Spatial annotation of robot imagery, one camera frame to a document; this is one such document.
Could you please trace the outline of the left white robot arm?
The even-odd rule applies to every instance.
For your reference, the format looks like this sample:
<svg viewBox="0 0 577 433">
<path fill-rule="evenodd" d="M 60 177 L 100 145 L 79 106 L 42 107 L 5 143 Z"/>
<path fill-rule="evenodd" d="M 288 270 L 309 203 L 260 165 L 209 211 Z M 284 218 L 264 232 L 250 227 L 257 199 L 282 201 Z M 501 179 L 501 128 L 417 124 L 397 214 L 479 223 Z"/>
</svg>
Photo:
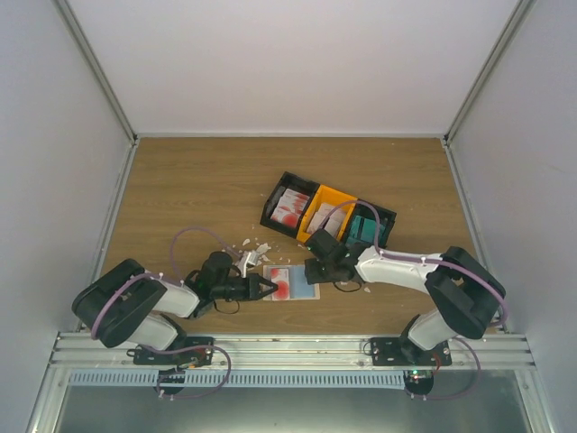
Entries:
<svg viewBox="0 0 577 433">
<path fill-rule="evenodd" d="M 252 253 L 236 263 L 228 253 L 213 252 L 176 283 L 126 259 L 82 290 L 71 310 L 105 347 L 131 342 L 176 364 L 185 356 L 187 334 L 173 316 L 198 318 L 218 300 L 255 301 L 279 289 L 277 282 L 250 272 L 254 264 Z"/>
</svg>

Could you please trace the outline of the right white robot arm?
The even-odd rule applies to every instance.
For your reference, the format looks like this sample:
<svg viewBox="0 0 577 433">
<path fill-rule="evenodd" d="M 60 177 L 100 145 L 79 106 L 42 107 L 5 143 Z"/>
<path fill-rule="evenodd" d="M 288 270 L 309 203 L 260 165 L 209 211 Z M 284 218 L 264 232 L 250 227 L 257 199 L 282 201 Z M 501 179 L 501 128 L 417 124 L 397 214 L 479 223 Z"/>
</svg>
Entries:
<svg viewBox="0 0 577 433">
<path fill-rule="evenodd" d="M 500 309 L 508 312 L 503 286 L 460 247 L 445 253 L 397 253 L 366 243 L 350 246 L 324 229 L 305 242 L 314 255 L 305 261 L 310 284 L 385 283 L 427 294 L 435 308 L 413 318 L 399 337 L 407 364 L 422 364 L 439 344 L 455 336 L 480 339 Z"/>
</svg>

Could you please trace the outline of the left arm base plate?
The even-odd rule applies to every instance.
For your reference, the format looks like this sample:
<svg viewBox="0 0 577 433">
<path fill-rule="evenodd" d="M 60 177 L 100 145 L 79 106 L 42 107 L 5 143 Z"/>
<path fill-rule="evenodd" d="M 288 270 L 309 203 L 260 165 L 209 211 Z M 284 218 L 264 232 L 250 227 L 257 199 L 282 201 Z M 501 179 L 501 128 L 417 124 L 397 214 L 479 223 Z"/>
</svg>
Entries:
<svg viewBox="0 0 577 433">
<path fill-rule="evenodd" d="M 173 384 L 184 382 L 186 370 L 212 363 L 214 343 L 215 339 L 211 336 L 179 336 L 162 353 L 138 345 L 134 349 L 128 349 L 126 354 L 135 365 L 159 366 L 153 389 L 173 397 L 184 390 L 183 386 L 173 387 Z"/>
</svg>

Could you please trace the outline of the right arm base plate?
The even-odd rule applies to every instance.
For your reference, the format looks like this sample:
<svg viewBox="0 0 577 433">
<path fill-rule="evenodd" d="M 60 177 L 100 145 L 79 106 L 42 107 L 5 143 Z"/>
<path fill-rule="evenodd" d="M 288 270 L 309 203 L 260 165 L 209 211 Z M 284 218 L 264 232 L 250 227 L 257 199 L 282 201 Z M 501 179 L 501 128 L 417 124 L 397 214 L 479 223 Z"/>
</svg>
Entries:
<svg viewBox="0 0 577 433">
<path fill-rule="evenodd" d="M 423 350 L 404 337 L 381 336 L 370 338 L 362 351 L 371 357 L 373 366 L 400 370 L 405 390 L 415 397 L 427 397 L 433 390 L 440 369 L 453 364 L 447 342 L 431 350 Z"/>
</svg>

